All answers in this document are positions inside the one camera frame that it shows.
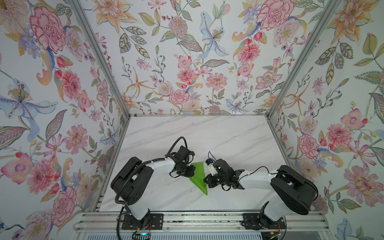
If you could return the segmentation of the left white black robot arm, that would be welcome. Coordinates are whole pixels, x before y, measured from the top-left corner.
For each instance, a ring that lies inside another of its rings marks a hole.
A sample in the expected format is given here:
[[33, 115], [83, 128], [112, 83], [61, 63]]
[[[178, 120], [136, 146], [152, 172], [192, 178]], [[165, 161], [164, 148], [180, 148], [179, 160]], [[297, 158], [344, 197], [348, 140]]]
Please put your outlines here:
[[141, 200], [152, 177], [175, 172], [180, 177], [191, 178], [195, 175], [195, 166], [191, 165], [195, 153], [181, 146], [175, 153], [164, 157], [141, 161], [132, 157], [111, 182], [115, 192], [115, 203], [136, 220], [143, 221], [150, 214], [149, 208]]

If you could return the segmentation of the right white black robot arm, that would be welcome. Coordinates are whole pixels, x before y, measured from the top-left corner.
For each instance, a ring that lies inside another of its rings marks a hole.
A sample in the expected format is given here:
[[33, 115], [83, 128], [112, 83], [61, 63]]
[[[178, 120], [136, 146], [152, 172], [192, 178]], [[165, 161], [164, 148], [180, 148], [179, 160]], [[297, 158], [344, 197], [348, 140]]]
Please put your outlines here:
[[207, 159], [210, 174], [204, 178], [208, 187], [227, 186], [229, 190], [264, 189], [274, 191], [276, 195], [264, 203], [256, 216], [255, 222], [260, 228], [283, 220], [286, 215], [296, 213], [307, 215], [311, 205], [317, 199], [319, 191], [307, 178], [303, 177], [287, 165], [271, 172], [259, 170], [250, 172], [234, 170], [223, 159]]

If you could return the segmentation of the green square paper sheet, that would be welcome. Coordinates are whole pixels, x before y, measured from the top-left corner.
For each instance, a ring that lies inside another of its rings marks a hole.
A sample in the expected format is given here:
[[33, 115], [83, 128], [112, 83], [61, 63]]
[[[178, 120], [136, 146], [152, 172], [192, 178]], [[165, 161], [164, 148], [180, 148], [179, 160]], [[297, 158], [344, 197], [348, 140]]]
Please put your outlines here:
[[194, 175], [190, 178], [190, 181], [206, 196], [208, 195], [207, 184], [204, 182], [205, 168], [203, 162], [192, 163], [191, 167], [195, 167]]

